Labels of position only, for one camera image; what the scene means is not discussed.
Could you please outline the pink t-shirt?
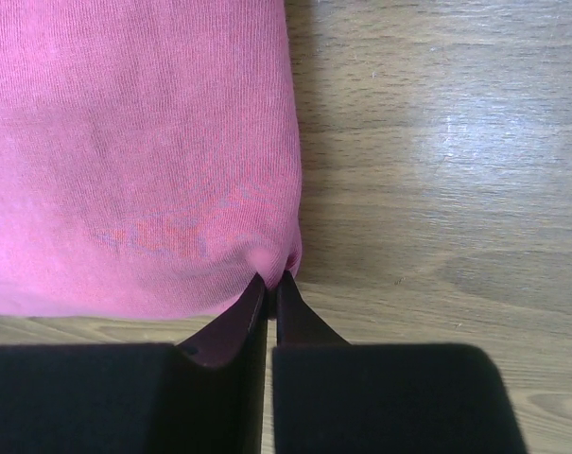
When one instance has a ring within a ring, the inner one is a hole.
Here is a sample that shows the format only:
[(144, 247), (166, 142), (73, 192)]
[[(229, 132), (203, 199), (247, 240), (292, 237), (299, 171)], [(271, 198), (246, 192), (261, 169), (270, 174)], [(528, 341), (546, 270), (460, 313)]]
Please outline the pink t-shirt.
[(0, 1), (0, 315), (219, 313), (300, 267), (280, 1)]

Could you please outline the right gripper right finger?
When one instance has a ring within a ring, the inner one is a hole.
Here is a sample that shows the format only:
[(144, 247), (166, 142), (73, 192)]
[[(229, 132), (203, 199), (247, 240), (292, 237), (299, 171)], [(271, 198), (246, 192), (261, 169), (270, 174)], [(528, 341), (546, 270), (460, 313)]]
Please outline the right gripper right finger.
[(523, 453), (502, 377), (463, 343), (351, 344), (285, 274), (275, 293), (279, 453)]

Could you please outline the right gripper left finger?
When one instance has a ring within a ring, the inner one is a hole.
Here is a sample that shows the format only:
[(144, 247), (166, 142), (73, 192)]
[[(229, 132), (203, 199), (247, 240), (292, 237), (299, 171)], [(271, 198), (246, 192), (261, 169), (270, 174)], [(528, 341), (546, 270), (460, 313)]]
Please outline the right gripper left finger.
[(0, 453), (257, 453), (267, 290), (178, 343), (0, 346)]

